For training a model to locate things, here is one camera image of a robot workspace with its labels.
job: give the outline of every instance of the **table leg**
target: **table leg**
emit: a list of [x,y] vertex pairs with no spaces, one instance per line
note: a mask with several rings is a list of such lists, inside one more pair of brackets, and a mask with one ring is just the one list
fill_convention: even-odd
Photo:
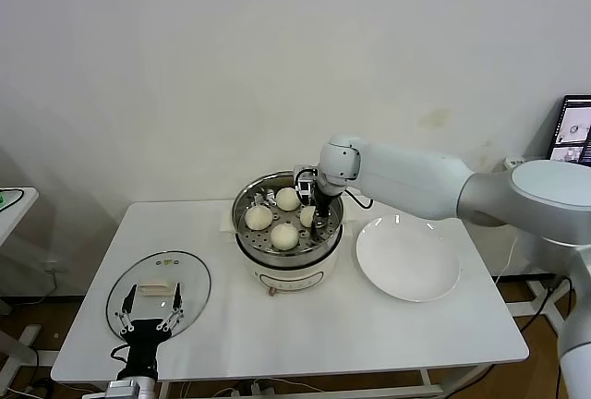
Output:
[[441,389],[444,391],[444,393],[442,395],[434,397],[433,399],[444,399],[448,396],[448,394],[451,394],[456,390],[462,388],[464,385],[473,380],[483,371],[487,370],[489,367],[490,364],[478,365],[476,367],[461,367],[458,369],[453,369],[453,373],[446,379],[444,379],[441,383]]
[[[540,282],[527,281],[527,285],[529,286],[529,289],[532,291],[532,293],[534,293],[536,298],[532,301],[507,303],[507,308],[509,309],[511,315],[514,318],[519,318],[522,316],[533,316],[539,310],[539,307],[541,306],[544,297],[546,297],[546,288],[544,288],[544,286]],[[561,284],[561,286],[559,286],[554,291],[552,296],[550,296],[548,303],[541,312],[541,314],[546,316],[546,318],[549,320],[550,325],[552,325],[552,328],[554,329],[556,334],[559,334],[561,332],[562,324],[564,323],[564,318],[556,308],[556,305],[554,305],[554,302],[556,302],[558,299],[560,299],[568,292],[569,285],[566,281],[564,281]]]
[[252,389],[252,395],[245,396],[247,399],[394,399],[421,397],[435,399],[434,396],[441,396],[443,390],[439,385],[417,385],[411,387],[374,388],[370,390],[341,390],[336,392],[323,393],[285,393],[276,394],[273,388],[261,391],[260,388]]
[[0,300],[0,315],[7,316],[11,311],[12,308],[4,300]]
[[158,399],[168,399],[168,388],[170,387],[170,382],[163,382],[160,386],[160,393],[158,394]]
[[35,340],[40,329],[41,326],[39,325],[34,329],[29,329],[28,335],[24,336],[24,339],[21,336],[20,341],[10,337],[5,332],[0,332],[0,353],[18,357],[22,362],[34,362],[35,352],[29,348],[29,345]]
[[421,380],[423,382],[423,385],[431,385],[431,378],[428,376],[427,369],[421,369],[420,373],[421,373]]

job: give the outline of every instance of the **white table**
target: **white table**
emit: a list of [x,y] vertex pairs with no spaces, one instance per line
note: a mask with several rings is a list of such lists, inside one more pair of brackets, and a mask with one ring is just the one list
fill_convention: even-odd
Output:
[[[460,221],[437,223],[462,263],[455,289],[426,304],[375,288],[358,269],[355,240],[369,220],[397,211],[376,204],[349,212],[333,274],[297,294],[267,295],[252,278],[232,236],[220,232],[231,201],[141,202],[129,207],[55,361],[61,382],[109,381],[122,368],[109,357],[121,344],[105,319],[119,276],[165,250],[200,257],[211,297],[197,321],[158,351],[162,381],[328,375],[477,366],[443,385],[390,389],[393,396],[441,394],[488,364],[519,361],[529,351]],[[345,397],[341,392],[335,397]]]
[[[39,193],[35,188],[24,187],[19,189],[24,191],[22,198],[11,207],[0,212],[0,245],[4,243],[34,201],[39,197]],[[2,197],[4,202],[0,205],[0,210],[2,207],[17,200],[19,196],[19,191],[3,192]],[[0,301],[0,314],[9,313],[10,306]],[[30,349],[30,345],[33,343],[40,330],[41,325],[28,325],[18,340],[13,339],[4,332],[0,332],[0,353],[9,355],[8,360],[2,367],[2,370],[0,370],[0,396],[6,393],[6,387],[10,386],[10,383],[17,375],[20,367],[36,365],[37,356],[35,355],[35,352]],[[54,351],[40,351],[40,367],[51,367],[56,356],[57,352]]]

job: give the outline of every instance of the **computer screen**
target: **computer screen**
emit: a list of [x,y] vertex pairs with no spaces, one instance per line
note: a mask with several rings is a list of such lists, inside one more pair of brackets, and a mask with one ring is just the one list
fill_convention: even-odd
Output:
[[564,96],[548,159],[591,166],[591,96]]

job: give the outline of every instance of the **white plate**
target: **white plate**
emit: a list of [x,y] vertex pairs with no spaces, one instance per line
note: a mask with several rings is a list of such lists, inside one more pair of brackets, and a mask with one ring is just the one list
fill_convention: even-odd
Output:
[[453,290],[460,261],[437,227],[410,214],[384,216],[357,238],[357,259],[368,279],[391,296],[429,302]]

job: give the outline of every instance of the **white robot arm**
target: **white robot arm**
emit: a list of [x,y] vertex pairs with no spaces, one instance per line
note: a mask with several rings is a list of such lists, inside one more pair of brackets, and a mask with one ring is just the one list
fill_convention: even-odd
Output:
[[[425,219],[511,224],[537,236],[543,251],[540,262],[533,263],[569,275],[577,294],[577,306],[559,337],[570,397],[591,395],[590,168],[534,161],[504,173],[479,174],[445,154],[333,136],[320,155],[317,205],[330,202],[347,187]],[[318,208],[316,225],[322,226],[322,207]]]

